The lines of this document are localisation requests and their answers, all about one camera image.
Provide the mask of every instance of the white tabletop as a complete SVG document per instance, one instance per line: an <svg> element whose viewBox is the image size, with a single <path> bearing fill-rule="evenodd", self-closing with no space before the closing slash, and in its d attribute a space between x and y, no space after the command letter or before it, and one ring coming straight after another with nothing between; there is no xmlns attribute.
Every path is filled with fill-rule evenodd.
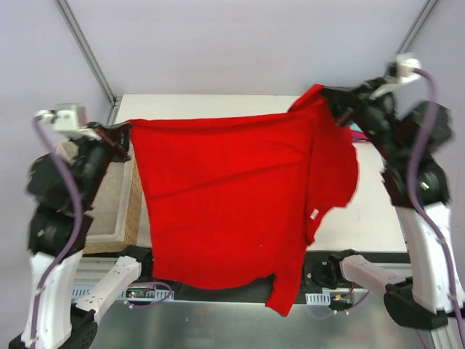
<svg viewBox="0 0 465 349"><path fill-rule="evenodd" d="M281 113L295 96L243 95L124 95L116 122L127 119L198 119ZM360 252L405 252L394 208L381 181L382 160L366 143L356 145L360 167L357 192L346 209L324 218L308 249ZM143 205L137 244L150 246L150 229Z"/></svg>

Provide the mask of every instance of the red shirt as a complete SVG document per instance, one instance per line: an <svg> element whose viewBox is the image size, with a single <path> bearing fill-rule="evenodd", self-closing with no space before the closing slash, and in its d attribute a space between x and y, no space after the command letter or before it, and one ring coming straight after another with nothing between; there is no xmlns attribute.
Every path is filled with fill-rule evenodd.
<svg viewBox="0 0 465 349"><path fill-rule="evenodd" d="M288 315L307 246L357 185L351 132L321 88L287 113L131 121L155 278L226 289L274 274L267 307Z"/></svg>

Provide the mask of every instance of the white wall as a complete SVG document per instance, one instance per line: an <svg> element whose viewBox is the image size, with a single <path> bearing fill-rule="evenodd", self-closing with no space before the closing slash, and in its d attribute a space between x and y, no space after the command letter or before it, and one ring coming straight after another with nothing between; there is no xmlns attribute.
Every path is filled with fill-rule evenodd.
<svg viewBox="0 0 465 349"><path fill-rule="evenodd" d="M423 68L437 80L439 103L453 116L455 140L437 157L449 176L453 194L453 245L458 273L465 284L465 1L441 1L431 19L411 48ZM424 81L407 86L400 95L405 110L417 99L427 99Z"/></svg>
<svg viewBox="0 0 465 349"><path fill-rule="evenodd" d="M300 95L384 72L425 0L70 0L117 95Z"/></svg>
<svg viewBox="0 0 465 349"><path fill-rule="evenodd" d="M31 274L26 254L33 201L28 167L45 151L32 132L37 110L80 102L91 120L109 106L52 0L0 1L0 347L25 324Z"/></svg>

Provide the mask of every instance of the basket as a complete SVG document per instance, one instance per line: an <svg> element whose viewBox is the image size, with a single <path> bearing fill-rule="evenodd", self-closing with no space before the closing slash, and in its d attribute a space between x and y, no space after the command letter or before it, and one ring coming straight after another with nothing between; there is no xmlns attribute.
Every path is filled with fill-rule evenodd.
<svg viewBox="0 0 465 349"><path fill-rule="evenodd" d="M77 147L62 141L57 145L57 153L70 161L77 154ZM132 147L129 154L130 161L110 163L94 208L87 212L94 221L87 233L84 254L120 252L137 243L143 194Z"/></svg>

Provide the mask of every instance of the red t-shirt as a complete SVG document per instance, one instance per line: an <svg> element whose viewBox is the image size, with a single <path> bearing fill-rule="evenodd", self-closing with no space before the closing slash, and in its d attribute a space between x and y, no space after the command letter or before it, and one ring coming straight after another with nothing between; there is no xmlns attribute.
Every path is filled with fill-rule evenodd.
<svg viewBox="0 0 465 349"><path fill-rule="evenodd" d="M267 307L288 315L307 246L357 185L351 132L321 88L287 113L131 121L155 278L226 289L274 274Z"/></svg>

